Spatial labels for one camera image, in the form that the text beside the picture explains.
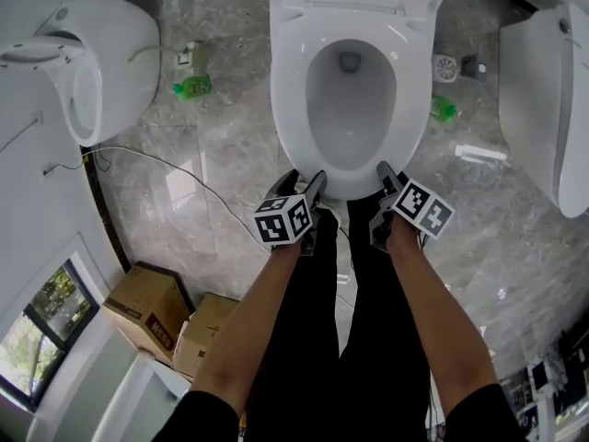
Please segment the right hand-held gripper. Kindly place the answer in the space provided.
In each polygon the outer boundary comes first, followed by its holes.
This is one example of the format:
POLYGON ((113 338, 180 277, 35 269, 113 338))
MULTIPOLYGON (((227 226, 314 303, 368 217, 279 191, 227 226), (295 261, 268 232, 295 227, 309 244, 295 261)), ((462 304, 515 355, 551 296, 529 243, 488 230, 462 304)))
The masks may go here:
POLYGON ((369 222, 370 243, 386 251, 394 215, 407 220, 418 231, 418 245, 423 248, 428 238, 438 239, 452 219, 455 209, 438 194, 415 180, 401 184, 386 161, 376 167, 377 176, 386 196, 379 202, 375 217, 369 222))

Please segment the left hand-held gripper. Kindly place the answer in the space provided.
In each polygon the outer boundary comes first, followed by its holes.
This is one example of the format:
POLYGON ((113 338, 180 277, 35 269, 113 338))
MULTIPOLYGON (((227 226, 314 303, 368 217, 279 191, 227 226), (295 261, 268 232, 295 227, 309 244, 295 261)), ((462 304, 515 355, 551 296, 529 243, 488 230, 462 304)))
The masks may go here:
POLYGON ((306 197, 296 194, 299 172, 291 169, 274 183, 275 198, 265 199, 254 212, 261 242, 273 248, 301 242, 301 254, 312 256, 319 215, 314 210, 328 183, 324 170, 306 187, 306 197))

